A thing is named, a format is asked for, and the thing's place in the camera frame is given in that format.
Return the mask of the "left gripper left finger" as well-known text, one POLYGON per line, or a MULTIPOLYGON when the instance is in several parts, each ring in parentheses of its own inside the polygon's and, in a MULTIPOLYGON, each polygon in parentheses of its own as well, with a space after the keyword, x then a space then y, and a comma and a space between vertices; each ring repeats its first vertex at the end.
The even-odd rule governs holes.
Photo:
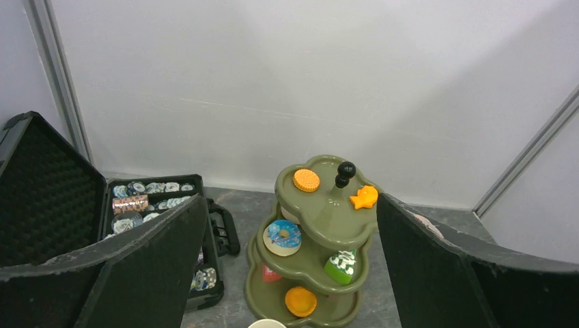
POLYGON ((200 195, 38 265, 1 270, 2 327, 179 327, 203 243, 200 195))

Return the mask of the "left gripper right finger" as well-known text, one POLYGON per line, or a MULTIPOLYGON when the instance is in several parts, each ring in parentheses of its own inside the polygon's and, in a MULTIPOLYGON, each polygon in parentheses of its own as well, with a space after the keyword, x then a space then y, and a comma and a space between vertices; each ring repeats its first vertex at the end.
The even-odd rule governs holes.
POLYGON ((578 265, 532 256, 381 193, 377 223, 403 327, 577 327, 578 265))

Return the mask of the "green triangular cake slice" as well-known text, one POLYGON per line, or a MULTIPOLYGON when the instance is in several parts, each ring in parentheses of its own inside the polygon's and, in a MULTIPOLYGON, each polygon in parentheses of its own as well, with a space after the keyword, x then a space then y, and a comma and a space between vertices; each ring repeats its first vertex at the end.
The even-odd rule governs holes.
POLYGON ((338 251, 326 261, 324 271, 337 283, 348 285, 354 276, 355 264, 356 250, 338 251))

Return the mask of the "small orange pastry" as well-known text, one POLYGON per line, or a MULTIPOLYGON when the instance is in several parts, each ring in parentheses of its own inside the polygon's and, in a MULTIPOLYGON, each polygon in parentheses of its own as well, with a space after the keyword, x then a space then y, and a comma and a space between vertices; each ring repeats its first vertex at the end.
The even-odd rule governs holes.
POLYGON ((349 197, 355 210, 362 208, 372 208, 378 200, 378 190, 371 185, 365 185, 356 192, 356 195, 349 197))

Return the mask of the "red strawberry cake slice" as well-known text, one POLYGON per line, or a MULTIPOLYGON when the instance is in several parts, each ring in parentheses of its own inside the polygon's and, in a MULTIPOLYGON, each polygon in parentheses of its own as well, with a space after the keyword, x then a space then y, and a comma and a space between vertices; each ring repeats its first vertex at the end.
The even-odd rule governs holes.
POLYGON ((262 281, 263 282, 275 282, 282 278, 281 275, 270 269, 267 265, 262 265, 262 281))

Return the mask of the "yellow ceramic mug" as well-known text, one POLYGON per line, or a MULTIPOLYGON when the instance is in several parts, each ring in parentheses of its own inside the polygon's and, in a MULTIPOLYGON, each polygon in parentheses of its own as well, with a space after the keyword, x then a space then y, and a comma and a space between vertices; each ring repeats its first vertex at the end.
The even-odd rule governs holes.
POLYGON ((285 325, 277 320, 264 318, 251 323, 248 328, 285 328, 285 325))

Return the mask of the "orange macaron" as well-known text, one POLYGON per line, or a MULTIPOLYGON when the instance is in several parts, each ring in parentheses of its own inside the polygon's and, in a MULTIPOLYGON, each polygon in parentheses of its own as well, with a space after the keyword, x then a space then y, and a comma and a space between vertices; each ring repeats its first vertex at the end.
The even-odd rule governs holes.
POLYGON ((317 297, 302 286, 290 288, 285 294, 284 302, 286 308, 299 318, 311 315, 317 307, 317 297))

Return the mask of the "blue glazed donut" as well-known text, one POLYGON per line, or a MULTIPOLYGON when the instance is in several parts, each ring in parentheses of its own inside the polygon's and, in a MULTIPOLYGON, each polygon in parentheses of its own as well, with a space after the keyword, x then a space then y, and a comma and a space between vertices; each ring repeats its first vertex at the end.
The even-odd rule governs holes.
POLYGON ((297 224, 278 219, 269 224, 263 233, 266 249, 277 256, 291 256, 302 245, 302 234, 297 224))

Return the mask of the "white chocolate drizzle donut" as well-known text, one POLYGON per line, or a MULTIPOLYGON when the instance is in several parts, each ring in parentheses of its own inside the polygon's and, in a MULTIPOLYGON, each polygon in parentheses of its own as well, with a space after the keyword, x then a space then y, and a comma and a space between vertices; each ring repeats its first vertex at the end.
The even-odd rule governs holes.
POLYGON ((290 213, 288 210, 286 210, 284 207, 281 206, 281 207, 280 207, 280 211, 281 211, 281 214, 283 215, 283 217, 284 217, 286 220, 291 221, 291 222, 293 222, 293 223, 295 223, 295 224, 297 224, 297 225, 300 225, 299 219, 298 219, 295 215, 291 214, 291 213, 290 213))

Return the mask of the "round orange biscuit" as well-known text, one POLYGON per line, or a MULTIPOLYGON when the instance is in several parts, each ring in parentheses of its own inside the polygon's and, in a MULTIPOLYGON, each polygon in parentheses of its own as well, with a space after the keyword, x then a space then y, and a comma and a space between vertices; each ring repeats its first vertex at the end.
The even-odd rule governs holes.
POLYGON ((320 177, 310 169, 298 169, 292 177, 294 186, 303 192, 312 193, 320 187, 320 177))

